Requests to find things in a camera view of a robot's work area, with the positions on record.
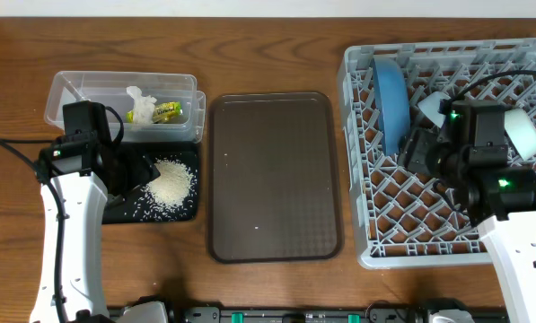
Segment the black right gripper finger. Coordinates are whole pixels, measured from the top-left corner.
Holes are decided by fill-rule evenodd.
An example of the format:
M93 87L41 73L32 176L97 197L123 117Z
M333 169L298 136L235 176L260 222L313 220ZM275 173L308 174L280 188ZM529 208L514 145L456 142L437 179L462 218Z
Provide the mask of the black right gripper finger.
M413 127L400 142L398 164L420 164L423 161L423 129Z
M404 148L404 167L415 173L435 175L435 134L412 134Z

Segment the light blue bowl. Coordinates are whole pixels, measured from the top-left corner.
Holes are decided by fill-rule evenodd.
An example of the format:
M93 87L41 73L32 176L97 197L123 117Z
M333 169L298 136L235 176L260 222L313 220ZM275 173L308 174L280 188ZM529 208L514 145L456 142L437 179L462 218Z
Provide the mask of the light blue bowl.
M427 117L435 126L441 127L444 124L445 115L440 112L441 104L451 97L444 92L432 92L417 106L419 110Z

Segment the white rice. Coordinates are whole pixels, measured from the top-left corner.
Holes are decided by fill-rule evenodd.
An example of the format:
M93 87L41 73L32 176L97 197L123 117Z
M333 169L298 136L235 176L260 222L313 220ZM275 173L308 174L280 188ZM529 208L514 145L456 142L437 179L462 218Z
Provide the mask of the white rice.
M197 206L197 173L172 159L159 159L155 166L161 176L141 188L133 218L139 222L188 220Z

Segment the white tissue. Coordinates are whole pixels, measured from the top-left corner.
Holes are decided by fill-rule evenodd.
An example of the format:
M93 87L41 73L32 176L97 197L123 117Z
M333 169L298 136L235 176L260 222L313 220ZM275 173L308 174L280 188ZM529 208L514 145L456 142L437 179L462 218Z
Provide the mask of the white tissue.
M134 102L133 108L126 115L127 121L137 125L153 124L157 99L151 95L144 96L141 89L136 86L128 86L127 94Z

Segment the dark blue plate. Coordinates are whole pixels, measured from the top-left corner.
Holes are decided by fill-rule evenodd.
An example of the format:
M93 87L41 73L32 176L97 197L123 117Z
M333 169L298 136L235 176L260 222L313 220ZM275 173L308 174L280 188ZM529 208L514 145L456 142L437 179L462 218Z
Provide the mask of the dark blue plate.
M374 56L373 88L378 121L382 132L382 151L386 156L400 151L400 141L410 130L409 97L403 72L396 61Z

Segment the yellow green snack wrapper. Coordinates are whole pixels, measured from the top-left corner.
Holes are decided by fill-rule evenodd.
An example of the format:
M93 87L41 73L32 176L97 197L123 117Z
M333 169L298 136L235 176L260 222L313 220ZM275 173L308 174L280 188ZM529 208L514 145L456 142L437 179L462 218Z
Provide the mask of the yellow green snack wrapper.
M155 105L153 124L169 123L182 114L182 106L177 101Z

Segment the mint green bowl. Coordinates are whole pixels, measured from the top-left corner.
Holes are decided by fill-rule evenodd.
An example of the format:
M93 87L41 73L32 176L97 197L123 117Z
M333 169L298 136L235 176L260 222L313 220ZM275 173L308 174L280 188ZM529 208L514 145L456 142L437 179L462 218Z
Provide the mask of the mint green bowl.
M523 109L505 113L505 131L519 156L529 160L536 154L536 128Z

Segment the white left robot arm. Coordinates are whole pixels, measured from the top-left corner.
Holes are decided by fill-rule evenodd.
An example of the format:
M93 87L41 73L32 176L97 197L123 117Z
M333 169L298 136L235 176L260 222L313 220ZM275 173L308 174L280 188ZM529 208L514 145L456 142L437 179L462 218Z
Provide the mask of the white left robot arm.
M131 144L55 142L37 160L45 233L32 322L106 320L101 282L102 217L159 175Z

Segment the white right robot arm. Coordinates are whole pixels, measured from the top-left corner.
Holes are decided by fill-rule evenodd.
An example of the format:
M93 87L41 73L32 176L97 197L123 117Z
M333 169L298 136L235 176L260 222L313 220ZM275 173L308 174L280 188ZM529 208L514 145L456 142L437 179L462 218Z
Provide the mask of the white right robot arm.
M507 164L501 128L412 128L400 166L452 188L490 255L513 322L536 322L536 173Z

